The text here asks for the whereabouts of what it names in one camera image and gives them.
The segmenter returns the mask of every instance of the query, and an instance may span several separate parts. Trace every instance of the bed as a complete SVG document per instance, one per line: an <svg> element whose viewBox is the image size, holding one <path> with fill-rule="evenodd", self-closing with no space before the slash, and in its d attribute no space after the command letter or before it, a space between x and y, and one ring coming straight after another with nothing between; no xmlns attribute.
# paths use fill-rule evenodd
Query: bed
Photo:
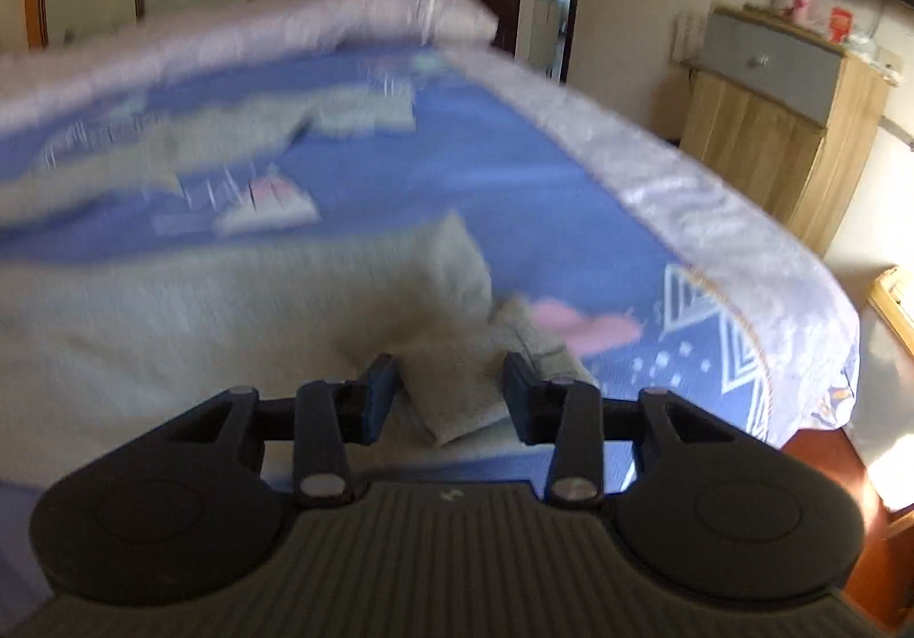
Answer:
<svg viewBox="0 0 914 638"><path fill-rule="evenodd" d="M400 111L405 98L413 116L400 125L383 111L342 137L296 130L288 147L181 171L177 187L114 188L37 218L0 212L0 268L370 235L455 211L492 289L526 296L606 396L669 387L778 447L846 423L857 318L821 262L672 146L489 49L493 34L473 0L258 0L0 60L0 204L36 170L251 95L358 86ZM19 445L0 448L3 630L49 594L26 527L53 477L18 465L43 449L17 417L21 364L0 364L0 435ZM409 426L396 455L360 465L364 477L545 479L548 450L512 444L506 422L442 448ZM608 490L632 483L625 446L608 444L606 460Z"/></svg>

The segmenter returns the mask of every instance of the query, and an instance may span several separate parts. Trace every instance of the wooden floor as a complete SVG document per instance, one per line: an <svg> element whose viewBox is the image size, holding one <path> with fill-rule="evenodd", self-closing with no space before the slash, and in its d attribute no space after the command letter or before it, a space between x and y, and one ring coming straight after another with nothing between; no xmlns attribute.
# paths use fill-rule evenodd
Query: wooden floor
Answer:
<svg viewBox="0 0 914 638"><path fill-rule="evenodd" d="M802 431L784 451L840 483L856 500L867 542L845 594L877 623L896 631L905 620L914 589L914 528L885 538L891 517L842 431Z"/></svg>

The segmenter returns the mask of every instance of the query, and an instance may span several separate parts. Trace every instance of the pink cloud print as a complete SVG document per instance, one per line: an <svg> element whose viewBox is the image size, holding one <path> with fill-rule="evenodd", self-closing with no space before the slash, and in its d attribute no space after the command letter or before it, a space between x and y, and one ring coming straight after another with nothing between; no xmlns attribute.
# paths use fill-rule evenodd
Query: pink cloud print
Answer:
<svg viewBox="0 0 914 638"><path fill-rule="evenodd" d="M586 316L553 298L539 300L530 308L536 326L561 338L577 357L637 342L642 335L641 323L624 314Z"/></svg>

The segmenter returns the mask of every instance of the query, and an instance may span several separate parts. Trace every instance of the cabinet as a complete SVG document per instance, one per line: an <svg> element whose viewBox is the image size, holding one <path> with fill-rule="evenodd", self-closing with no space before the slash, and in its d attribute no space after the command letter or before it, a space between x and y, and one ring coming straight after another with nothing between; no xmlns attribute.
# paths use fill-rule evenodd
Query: cabinet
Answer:
<svg viewBox="0 0 914 638"><path fill-rule="evenodd" d="M717 7L681 148L819 255L831 245L889 84L858 57L766 14Z"/></svg>

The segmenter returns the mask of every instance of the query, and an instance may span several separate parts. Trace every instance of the ribbed black surface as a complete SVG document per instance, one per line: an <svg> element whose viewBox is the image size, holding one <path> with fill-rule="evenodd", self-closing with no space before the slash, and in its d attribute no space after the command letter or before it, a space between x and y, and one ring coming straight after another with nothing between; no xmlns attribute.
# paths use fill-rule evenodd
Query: ribbed black surface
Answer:
<svg viewBox="0 0 914 638"><path fill-rule="evenodd" d="M280 552L230 589L123 609L54 601L13 638L282 636L879 636L841 600L722 612L657 587L599 520L525 484L375 484L299 517Z"/></svg>

